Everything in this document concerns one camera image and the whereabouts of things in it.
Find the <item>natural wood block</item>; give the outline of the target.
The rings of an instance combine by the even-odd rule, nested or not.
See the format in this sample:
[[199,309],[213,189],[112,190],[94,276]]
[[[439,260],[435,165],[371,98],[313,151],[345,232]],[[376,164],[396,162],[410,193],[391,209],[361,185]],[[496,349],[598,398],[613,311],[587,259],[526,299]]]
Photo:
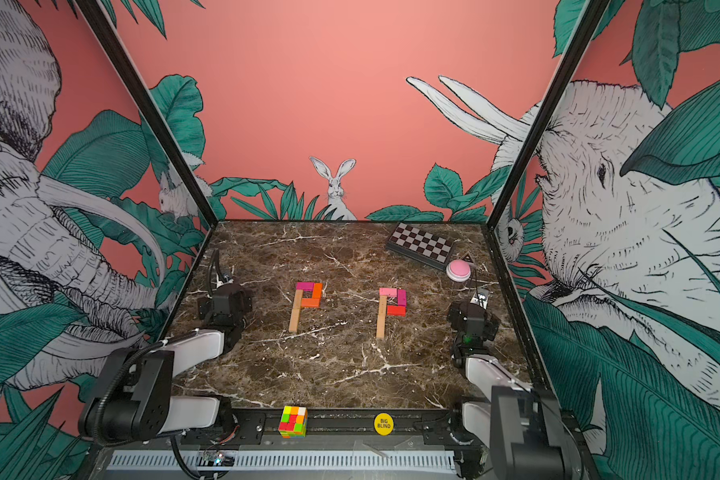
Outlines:
[[297,289],[297,290],[295,291],[295,294],[294,294],[294,302],[293,302],[293,310],[294,310],[296,313],[299,313],[300,310],[301,310],[303,294],[304,294],[304,291],[303,291],[303,290]]
[[377,322],[376,322],[376,338],[377,339],[383,339],[385,337],[385,326],[386,326],[386,317],[379,316],[377,318]]
[[379,307],[378,307],[378,319],[379,320],[384,320],[386,318],[387,301],[388,301],[388,297],[386,295],[380,296]]
[[290,321],[289,321],[289,327],[288,327],[289,332],[291,332],[291,333],[297,332],[299,320],[300,320],[300,310],[299,309],[293,310],[291,312],[291,317],[290,317]]

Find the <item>light pink block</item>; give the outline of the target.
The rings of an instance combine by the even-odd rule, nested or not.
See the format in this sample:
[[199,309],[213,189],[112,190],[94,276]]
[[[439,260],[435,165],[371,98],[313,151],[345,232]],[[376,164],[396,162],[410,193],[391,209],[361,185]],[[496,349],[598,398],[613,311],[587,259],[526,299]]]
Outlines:
[[398,290],[396,288],[380,288],[379,289],[379,295],[380,296],[386,296],[388,298],[394,298],[397,296]]

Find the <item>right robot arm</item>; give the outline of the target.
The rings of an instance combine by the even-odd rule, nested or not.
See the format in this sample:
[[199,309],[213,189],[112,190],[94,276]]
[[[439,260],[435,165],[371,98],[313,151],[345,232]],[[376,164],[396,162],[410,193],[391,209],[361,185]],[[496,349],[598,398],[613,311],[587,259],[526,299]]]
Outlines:
[[452,361],[484,395],[460,407],[462,429],[488,450],[499,479],[587,479],[575,438],[563,421],[555,395],[520,381],[490,355],[500,320],[470,300],[447,311],[455,332]]

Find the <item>orange block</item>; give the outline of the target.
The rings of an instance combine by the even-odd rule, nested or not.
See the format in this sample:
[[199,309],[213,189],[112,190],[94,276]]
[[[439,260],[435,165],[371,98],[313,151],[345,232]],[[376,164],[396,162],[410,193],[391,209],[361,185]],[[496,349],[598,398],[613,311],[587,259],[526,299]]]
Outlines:
[[316,300],[317,302],[320,302],[322,299],[322,293],[323,293],[323,284],[322,283],[315,283],[313,290],[311,292],[311,300]]
[[302,308],[319,308],[320,307],[320,299],[319,298],[303,299],[301,301],[301,307]]

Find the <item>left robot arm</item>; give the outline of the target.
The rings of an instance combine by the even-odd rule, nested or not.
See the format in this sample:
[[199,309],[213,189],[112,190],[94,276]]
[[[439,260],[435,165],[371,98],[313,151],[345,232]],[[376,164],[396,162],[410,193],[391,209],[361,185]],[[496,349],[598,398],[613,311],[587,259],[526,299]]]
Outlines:
[[82,437],[102,447],[216,426],[221,401],[173,396],[173,379],[231,351],[253,310],[252,294],[236,282],[198,302],[203,326],[142,349],[114,350],[106,359],[78,421]]

